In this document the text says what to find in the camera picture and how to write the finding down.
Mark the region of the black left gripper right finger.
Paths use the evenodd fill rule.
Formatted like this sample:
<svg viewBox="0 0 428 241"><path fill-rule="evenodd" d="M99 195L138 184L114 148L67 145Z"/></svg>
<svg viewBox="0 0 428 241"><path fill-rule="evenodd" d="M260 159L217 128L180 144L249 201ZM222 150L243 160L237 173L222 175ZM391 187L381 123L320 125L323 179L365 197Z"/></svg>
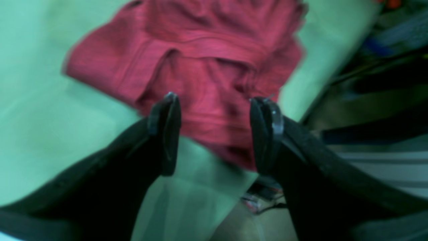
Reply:
<svg viewBox="0 0 428 241"><path fill-rule="evenodd" d="M427 199L341 159L269 98L250 99L256 169L282 187L300 241L426 241Z"/></svg>

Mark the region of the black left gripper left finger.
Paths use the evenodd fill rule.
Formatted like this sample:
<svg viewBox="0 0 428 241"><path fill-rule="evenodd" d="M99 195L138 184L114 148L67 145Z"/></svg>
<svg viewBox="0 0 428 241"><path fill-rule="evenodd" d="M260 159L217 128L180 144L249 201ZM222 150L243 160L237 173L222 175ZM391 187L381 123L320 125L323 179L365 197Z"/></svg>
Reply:
<svg viewBox="0 0 428 241"><path fill-rule="evenodd" d="M180 128L170 92L110 145L1 207L1 232L23 241L129 241L147 190L175 172Z"/></svg>

